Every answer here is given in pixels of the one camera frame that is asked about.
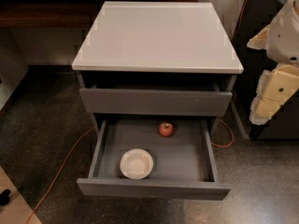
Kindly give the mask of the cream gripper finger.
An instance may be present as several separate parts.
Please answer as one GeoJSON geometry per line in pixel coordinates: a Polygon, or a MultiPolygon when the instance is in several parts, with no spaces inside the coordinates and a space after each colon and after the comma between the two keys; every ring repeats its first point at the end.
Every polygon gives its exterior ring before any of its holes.
{"type": "Polygon", "coordinates": [[[265,26],[257,35],[249,40],[247,47],[250,49],[267,49],[269,26],[265,26]]]}
{"type": "Polygon", "coordinates": [[[279,109],[278,104],[255,97],[250,106],[249,120],[254,125],[265,125],[279,109]]]}

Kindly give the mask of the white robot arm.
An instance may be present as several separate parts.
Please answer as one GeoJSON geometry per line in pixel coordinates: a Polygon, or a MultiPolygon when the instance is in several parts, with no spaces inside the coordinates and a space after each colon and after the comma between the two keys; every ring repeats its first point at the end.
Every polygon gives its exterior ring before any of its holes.
{"type": "Polygon", "coordinates": [[[265,125],[299,90],[299,0],[288,0],[247,47],[265,49],[277,63],[272,71],[263,70],[250,106],[250,122],[265,125]]]}

